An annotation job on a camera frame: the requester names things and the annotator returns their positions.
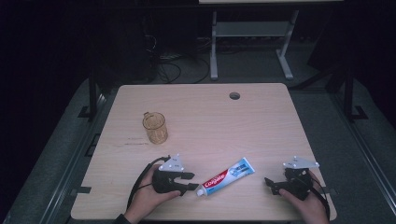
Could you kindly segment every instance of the metal bracket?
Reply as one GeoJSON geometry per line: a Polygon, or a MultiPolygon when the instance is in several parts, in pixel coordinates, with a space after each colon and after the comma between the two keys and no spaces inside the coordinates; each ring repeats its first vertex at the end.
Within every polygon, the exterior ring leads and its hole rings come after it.
{"type": "Polygon", "coordinates": [[[99,141],[99,137],[100,137],[99,133],[96,133],[93,136],[90,145],[88,146],[87,150],[85,151],[84,157],[92,157],[93,156],[93,152],[96,149],[97,143],[99,141]]]}
{"type": "Polygon", "coordinates": [[[96,104],[96,84],[94,81],[93,72],[90,73],[88,78],[89,86],[90,86],[90,112],[88,111],[87,106],[83,106],[81,111],[78,114],[79,118],[88,118],[88,121],[91,122],[96,115],[97,112],[97,104],[96,104]]]}
{"type": "Polygon", "coordinates": [[[368,119],[369,117],[366,115],[364,112],[363,108],[359,105],[355,105],[356,110],[358,111],[358,114],[348,114],[349,120],[355,120],[355,119],[368,119]]]}
{"type": "Polygon", "coordinates": [[[283,163],[283,166],[290,169],[318,168],[319,163],[294,156],[291,161],[283,163]]]}
{"type": "Polygon", "coordinates": [[[167,171],[167,172],[183,172],[184,167],[181,162],[181,158],[176,154],[176,156],[172,157],[169,161],[164,163],[158,170],[167,171]]]}

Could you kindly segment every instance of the hole in table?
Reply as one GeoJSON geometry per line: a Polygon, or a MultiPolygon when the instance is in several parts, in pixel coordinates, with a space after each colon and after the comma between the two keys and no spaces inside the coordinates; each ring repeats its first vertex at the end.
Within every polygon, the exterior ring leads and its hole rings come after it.
{"type": "Polygon", "coordinates": [[[233,100],[239,100],[239,98],[241,98],[241,95],[238,92],[233,91],[230,93],[230,98],[233,100]]]}

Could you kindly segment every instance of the human hand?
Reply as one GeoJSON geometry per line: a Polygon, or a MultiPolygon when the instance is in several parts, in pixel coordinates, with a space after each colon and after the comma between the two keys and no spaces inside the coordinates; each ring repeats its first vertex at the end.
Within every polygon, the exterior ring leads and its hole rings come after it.
{"type": "MultiPolygon", "coordinates": [[[[320,185],[318,178],[309,171],[309,174],[314,181],[314,189],[319,190],[320,185]]],[[[302,215],[306,224],[328,224],[329,220],[326,216],[326,209],[319,200],[319,198],[313,193],[309,192],[308,196],[304,201],[296,198],[290,192],[285,189],[280,189],[279,194],[282,195],[286,200],[288,200],[302,215]]]]}
{"type": "Polygon", "coordinates": [[[131,205],[124,214],[125,218],[133,224],[138,223],[142,218],[148,216],[161,203],[174,199],[180,195],[179,190],[160,194],[150,185],[154,171],[158,169],[158,167],[160,167],[160,165],[156,164],[148,170],[148,173],[139,185],[139,187],[145,187],[136,192],[131,205]]]}

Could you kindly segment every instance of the table leg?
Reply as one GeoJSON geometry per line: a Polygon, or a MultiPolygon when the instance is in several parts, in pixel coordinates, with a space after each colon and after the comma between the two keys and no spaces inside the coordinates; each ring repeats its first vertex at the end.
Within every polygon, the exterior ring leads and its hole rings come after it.
{"type": "Polygon", "coordinates": [[[291,35],[293,34],[294,24],[297,20],[299,10],[295,10],[291,15],[290,22],[288,25],[287,32],[285,34],[285,41],[281,49],[276,50],[276,56],[279,59],[280,66],[282,67],[283,73],[285,74],[286,79],[293,79],[293,74],[290,71],[288,62],[286,61],[285,54],[288,49],[289,42],[291,39],[291,35]]]}
{"type": "Polygon", "coordinates": [[[217,12],[213,12],[212,21],[212,50],[210,52],[210,78],[212,80],[218,80],[218,60],[216,58],[216,19],[217,12]]]}

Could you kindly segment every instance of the wooden table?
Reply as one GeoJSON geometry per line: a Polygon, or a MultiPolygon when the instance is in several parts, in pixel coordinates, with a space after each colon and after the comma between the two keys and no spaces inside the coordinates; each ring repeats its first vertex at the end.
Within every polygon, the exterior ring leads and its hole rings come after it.
{"type": "MultiPolygon", "coordinates": [[[[71,215],[112,219],[123,213],[137,177],[162,156],[180,154],[185,172],[203,183],[246,157],[256,173],[208,197],[187,191],[162,204],[154,220],[294,220],[301,217],[272,195],[264,177],[284,181],[282,163],[294,155],[314,161],[304,129],[283,84],[197,84],[123,86],[106,121],[71,215]],[[230,98],[237,92],[238,100],[230,98]],[[165,116],[169,137],[150,143],[143,114],[165,116]]],[[[312,170],[323,186],[319,169],[312,170]]],[[[331,219],[336,212],[332,200],[331,219]]]]}

